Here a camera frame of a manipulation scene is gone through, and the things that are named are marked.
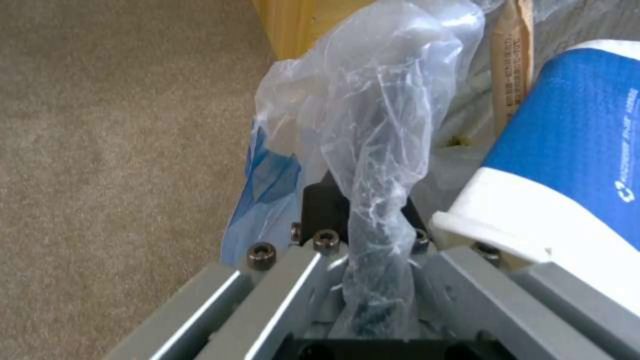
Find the wooden board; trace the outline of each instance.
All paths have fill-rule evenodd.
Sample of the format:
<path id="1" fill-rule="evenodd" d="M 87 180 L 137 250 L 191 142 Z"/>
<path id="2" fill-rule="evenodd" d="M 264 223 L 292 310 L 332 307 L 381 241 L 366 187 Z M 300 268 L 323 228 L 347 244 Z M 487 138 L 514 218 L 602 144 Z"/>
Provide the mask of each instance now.
<path id="1" fill-rule="evenodd" d="M 297 58 L 338 22 L 374 0 L 253 0 L 279 59 Z"/>

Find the clear plastic wrap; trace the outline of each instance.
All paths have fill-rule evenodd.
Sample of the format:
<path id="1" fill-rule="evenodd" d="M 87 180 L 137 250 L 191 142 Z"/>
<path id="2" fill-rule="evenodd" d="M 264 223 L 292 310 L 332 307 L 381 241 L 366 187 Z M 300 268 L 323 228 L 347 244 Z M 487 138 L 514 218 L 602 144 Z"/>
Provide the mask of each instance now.
<path id="1" fill-rule="evenodd" d="M 331 79 L 321 150 L 351 204 L 337 336 L 402 338 L 417 328 L 408 264 L 415 229 L 401 208 L 427 174 L 433 131 L 484 17 L 466 0 L 412 3 L 363 9 L 318 44 Z"/>

